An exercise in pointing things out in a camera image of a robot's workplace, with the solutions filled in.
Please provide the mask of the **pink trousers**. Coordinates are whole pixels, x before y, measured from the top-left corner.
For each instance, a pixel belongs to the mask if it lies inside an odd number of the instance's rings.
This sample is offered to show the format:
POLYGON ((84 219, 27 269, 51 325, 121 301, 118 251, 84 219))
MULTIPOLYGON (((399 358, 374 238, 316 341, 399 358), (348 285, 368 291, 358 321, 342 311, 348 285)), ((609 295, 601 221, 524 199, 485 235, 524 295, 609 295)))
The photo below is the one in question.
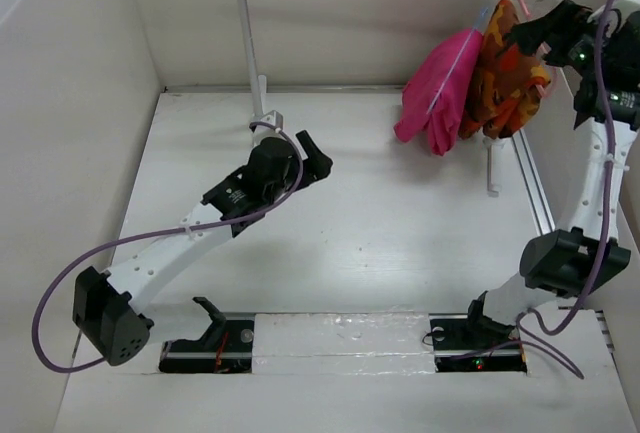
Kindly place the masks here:
POLYGON ((465 29, 436 46, 402 90, 396 138, 426 136, 431 153, 445 155, 456 143, 483 35, 465 29))

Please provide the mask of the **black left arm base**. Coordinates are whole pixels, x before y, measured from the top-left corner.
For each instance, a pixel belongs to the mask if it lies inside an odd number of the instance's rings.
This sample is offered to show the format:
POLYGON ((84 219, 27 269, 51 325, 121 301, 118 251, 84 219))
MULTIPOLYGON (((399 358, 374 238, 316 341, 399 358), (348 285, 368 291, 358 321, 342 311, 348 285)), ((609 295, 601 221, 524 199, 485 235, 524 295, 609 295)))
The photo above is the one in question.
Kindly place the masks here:
POLYGON ((192 301, 207 312, 199 338, 163 344, 158 370, 166 374, 247 374, 252 372, 255 313, 223 313, 206 297, 192 301))

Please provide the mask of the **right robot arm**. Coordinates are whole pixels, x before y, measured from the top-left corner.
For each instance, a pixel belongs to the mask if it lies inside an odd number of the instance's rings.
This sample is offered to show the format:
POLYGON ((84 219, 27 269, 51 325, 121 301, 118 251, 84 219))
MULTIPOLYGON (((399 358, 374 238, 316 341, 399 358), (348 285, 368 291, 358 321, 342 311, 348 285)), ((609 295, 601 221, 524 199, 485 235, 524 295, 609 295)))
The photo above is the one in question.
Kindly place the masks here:
POLYGON ((618 243, 613 210, 639 134, 639 8, 617 0, 594 11, 563 0, 509 29, 495 56, 531 56, 542 44, 548 65, 569 66, 581 77, 567 200, 555 230, 527 243, 517 273, 471 302, 462 334, 476 347, 508 333, 521 313, 557 298, 584 300, 631 258, 618 243))

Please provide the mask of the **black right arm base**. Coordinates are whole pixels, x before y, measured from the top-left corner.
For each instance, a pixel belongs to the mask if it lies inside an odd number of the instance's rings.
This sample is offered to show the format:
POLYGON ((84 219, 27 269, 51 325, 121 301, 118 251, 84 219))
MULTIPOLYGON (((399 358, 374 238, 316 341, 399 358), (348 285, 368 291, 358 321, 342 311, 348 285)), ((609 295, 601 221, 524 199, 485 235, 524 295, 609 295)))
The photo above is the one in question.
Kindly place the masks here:
POLYGON ((422 343, 432 348, 437 373, 527 372, 513 326, 483 315, 484 295, 466 313, 432 313, 422 343))

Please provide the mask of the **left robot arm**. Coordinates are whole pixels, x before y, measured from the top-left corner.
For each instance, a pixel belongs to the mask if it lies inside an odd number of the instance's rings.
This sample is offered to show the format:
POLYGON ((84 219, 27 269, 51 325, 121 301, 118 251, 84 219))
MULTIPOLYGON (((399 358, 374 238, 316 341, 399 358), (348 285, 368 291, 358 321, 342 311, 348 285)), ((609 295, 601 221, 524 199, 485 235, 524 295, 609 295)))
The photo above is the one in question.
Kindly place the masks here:
POLYGON ((207 191, 177 232, 162 234, 129 260, 76 278, 73 321, 111 366, 148 344, 177 342, 204 350, 226 339, 226 318, 204 296, 157 304, 159 293, 191 264, 236 238, 294 192, 327 178, 332 159, 307 131, 277 133, 255 146, 245 165, 207 191))

